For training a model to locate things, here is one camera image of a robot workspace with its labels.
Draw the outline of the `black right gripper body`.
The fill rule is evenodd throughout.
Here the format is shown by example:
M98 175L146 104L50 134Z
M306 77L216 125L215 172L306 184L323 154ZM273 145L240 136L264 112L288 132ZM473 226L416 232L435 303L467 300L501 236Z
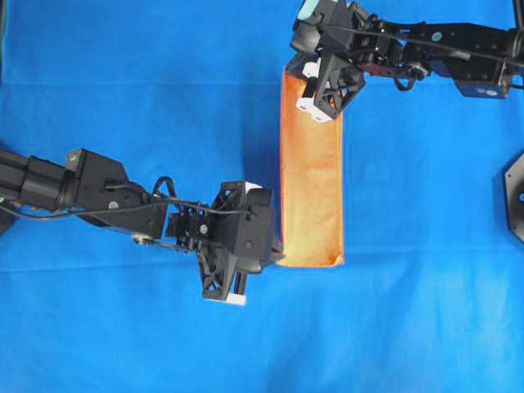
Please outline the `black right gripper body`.
M306 87L296 107L317 122L335 120L365 86L364 73L335 54L299 66Z

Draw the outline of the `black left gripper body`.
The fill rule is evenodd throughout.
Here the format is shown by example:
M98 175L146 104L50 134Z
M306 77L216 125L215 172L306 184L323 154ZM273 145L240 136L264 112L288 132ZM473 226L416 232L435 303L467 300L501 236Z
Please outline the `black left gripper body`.
M208 227L197 253L202 295L234 305L246 303L246 280L266 259L266 190L246 181L221 185L204 210Z

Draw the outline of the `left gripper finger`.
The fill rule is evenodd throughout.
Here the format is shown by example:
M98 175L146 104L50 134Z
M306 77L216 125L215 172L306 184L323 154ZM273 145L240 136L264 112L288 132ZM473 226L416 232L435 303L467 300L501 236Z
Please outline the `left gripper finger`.
M278 261L285 258L282 241L275 237L272 241L267 264L276 264Z

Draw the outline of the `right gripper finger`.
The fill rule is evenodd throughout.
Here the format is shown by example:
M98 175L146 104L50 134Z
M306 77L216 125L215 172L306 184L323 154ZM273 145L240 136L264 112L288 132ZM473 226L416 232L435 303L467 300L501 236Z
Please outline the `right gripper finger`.
M319 57L297 53L287 64L285 71L294 77L318 77Z

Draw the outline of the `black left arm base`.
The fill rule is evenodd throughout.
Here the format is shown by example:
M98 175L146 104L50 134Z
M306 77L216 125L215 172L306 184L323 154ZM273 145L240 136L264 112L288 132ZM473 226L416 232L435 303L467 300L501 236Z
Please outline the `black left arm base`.
M0 210L0 236L2 236L15 222L13 211L16 211L14 205L5 197L1 197Z

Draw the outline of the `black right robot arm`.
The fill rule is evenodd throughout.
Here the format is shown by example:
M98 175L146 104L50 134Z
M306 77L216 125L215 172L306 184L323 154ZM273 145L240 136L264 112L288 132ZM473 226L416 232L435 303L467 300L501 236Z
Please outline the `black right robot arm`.
M452 79L465 97L505 99L523 75L523 28L475 24L397 24L346 10L298 19L288 75L306 82L297 106L318 122L336 119L364 88L365 77L392 79L401 92L433 74Z

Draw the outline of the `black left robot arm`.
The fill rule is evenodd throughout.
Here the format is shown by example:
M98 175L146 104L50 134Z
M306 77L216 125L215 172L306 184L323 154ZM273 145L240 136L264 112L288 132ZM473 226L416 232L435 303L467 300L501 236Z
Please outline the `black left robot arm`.
M139 245L193 252L203 297L234 305L246 303L249 275L284 256L272 196L258 184L232 181L222 183L207 205L179 199L168 176L147 191L128 178L119 161L85 149L72 151L64 166L1 152L3 232L28 206L46 211L39 220L78 217L128 233Z

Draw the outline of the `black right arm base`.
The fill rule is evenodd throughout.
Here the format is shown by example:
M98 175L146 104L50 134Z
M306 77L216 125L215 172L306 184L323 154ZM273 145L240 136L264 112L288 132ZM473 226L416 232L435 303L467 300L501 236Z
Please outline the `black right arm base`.
M523 249L523 150L493 177L495 221L514 246Z

